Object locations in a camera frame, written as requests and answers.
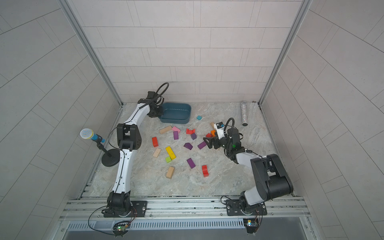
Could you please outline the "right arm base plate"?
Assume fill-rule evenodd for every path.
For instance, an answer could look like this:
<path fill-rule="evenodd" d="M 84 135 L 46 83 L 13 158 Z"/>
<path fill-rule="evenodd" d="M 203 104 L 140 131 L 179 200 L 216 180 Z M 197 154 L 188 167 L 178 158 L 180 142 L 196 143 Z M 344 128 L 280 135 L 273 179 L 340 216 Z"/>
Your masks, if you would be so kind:
<path fill-rule="evenodd" d="M 268 214 L 264 202 L 249 205 L 245 200 L 226 200 L 226 208 L 228 216 L 266 216 Z"/>

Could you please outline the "purple wedge brick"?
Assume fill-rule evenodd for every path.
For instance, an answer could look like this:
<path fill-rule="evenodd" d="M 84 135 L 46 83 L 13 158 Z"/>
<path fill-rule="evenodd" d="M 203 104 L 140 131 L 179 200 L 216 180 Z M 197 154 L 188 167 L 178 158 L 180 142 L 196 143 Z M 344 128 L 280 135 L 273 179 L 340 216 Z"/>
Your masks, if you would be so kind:
<path fill-rule="evenodd" d="M 190 144 L 190 143 L 185 143 L 185 144 L 184 144 L 184 147 L 187 148 L 187 149 L 189 149 L 189 150 L 192 150 L 192 149 L 193 149 L 193 146 L 192 146 L 192 144 Z"/>

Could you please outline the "teal storage bin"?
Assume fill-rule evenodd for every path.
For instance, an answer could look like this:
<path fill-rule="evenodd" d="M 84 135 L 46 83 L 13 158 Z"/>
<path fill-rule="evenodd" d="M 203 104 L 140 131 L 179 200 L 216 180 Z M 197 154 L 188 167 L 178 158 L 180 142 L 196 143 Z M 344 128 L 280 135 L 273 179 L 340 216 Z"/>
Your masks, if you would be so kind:
<path fill-rule="evenodd" d="M 159 117 L 162 123 L 187 124 L 190 121 L 192 107 L 185 103 L 164 103 L 164 113 Z"/>

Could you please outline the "purple slanted brick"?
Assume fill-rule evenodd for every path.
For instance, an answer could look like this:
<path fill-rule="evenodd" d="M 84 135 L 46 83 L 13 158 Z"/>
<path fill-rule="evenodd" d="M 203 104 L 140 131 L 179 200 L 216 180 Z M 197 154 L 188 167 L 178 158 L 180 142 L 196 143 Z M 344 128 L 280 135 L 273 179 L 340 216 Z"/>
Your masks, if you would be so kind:
<path fill-rule="evenodd" d="M 207 146 L 207 143 L 206 142 L 202 142 L 202 143 L 200 143 L 199 145 L 198 145 L 198 148 L 201 150 L 201 149 L 203 149 L 204 147 L 206 147 Z"/>

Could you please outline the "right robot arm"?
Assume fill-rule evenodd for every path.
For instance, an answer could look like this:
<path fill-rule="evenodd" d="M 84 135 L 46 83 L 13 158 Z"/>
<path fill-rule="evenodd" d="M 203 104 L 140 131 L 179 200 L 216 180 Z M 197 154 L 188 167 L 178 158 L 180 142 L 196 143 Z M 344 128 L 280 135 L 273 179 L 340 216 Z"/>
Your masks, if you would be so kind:
<path fill-rule="evenodd" d="M 228 216 L 265 216 L 265 202 L 291 194 L 294 187 L 278 155 L 263 157 L 254 153 L 242 146 L 241 136 L 231 128 L 222 137 L 204 137 L 204 142 L 210 149 L 223 148 L 227 158 L 253 172 L 255 186 L 242 192 L 237 200 L 226 200 Z"/>

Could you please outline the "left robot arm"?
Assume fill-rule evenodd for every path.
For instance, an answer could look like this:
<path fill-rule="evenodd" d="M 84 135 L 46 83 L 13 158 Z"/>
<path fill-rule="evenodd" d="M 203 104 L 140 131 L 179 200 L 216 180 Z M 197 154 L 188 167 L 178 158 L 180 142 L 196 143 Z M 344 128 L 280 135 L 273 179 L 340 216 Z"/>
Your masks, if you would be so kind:
<path fill-rule="evenodd" d="M 132 115 L 122 124 L 117 125 L 118 148 L 112 149 L 112 160 L 109 165 L 118 164 L 115 184 L 107 198 L 107 207 L 102 210 L 105 218 L 126 217 L 132 213 L 130 201 L 131 174 L 134 159 L 142 144 L 139 126 L 145 116 L 159 117 L 164 110 L 158 97 L 140 99 Z"/>

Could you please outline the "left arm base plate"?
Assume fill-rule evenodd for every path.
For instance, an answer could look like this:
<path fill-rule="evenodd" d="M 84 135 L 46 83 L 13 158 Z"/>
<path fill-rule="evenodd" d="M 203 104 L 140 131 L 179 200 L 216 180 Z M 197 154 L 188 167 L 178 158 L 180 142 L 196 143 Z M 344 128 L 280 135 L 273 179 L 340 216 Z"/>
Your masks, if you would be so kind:
<path fill-rule="evenodd" d="M 140 218 L 145 216 L 147 204 L 147 201 L 108 203 L 107 207 L 102 210 L 102 214 L 105 218 Z"/>

